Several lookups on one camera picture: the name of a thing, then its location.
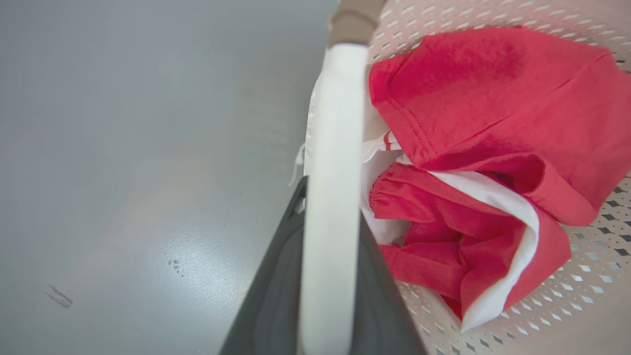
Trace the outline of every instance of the white laundry basket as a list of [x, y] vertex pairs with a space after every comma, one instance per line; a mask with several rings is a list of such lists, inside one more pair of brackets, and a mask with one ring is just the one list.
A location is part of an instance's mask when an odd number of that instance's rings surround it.
[[[409, 52], [425, 35], [514, 26], [608, 47], [618, 67], [631, 73], [631, 0], [388, 0], [368, 62]], [[305, 174], [317, 99], [314, 90]], [[428, 353], [631, 354], [631, 177], [611, 193], [596, 221], [565, 230], [572, 259], [500, 317], [463, 334], [431, 292], [399, 283]]]

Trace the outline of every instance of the floor stain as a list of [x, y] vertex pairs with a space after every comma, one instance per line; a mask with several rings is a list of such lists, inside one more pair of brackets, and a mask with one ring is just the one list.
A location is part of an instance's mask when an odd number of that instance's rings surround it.
[[63, 308], [70, 308], [73, 305], [73, 300], [66, 297], [65, 294], [57, 291], [57, 289], [53, 285], [48, 285], [52, 290], [52, 294], [48, 292], [44, 292], [46, 296], [50, 297], [53, 301], [57, 302]]
[[174, 269], [174, 270], [175, 270], [178, 274], [179, 274], [179, 273], [180, 273], [180, 271], [181, 271], [182, 273], [181, 273], [181, 275], [180, 275], [180, 276], [181, 276], [181, 277], [184, 277], [184, 270], [181, 270], [181, 269], [180, 269], [180, 265], [179, 265], [179, 263], [180, 263], [180, 262], [178, 262], [177, 260], [169, 260], [169, 261], [168, 261], [168, 264], [169, 264], [169, 265], [170, 265], [170, 266], [171, 266], [171, 267], [172, 267], [172, 268], [173, 268], [173, 269]]

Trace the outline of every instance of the basket handle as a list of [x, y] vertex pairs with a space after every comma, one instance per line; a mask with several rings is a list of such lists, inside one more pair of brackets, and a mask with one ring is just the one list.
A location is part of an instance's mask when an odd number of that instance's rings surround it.
[[329, 48], [338, 43], [368, 45], [386, 0], [341, 0], [329, 23]]
[[298, 329], [306, 355], [346, 355], [353, 340], [368, 42], [384, 0], [341, 0], [317, 91]]

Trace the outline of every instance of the beige strap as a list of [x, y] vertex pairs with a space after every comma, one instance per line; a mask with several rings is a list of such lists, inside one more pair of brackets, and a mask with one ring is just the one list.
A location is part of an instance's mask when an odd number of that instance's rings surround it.
[[331, 17], [329, 47], [337, 43], [368, 45], [379, 25], [379, 15], [386, 0], [341, 0]]

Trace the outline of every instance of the clothing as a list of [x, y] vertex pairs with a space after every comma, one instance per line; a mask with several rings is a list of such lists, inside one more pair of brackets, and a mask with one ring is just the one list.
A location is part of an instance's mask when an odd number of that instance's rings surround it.
[[411, 221], [403, 247], [380, 248], [395, 278], [441, 293], [463, 330], [563, 265], [556, 221], [592, 222], [631, 170], [631, 77], [604, 48], [526, 28], [444, 33], [374, 64], [369, 89], [406, 154], [370, 207]]

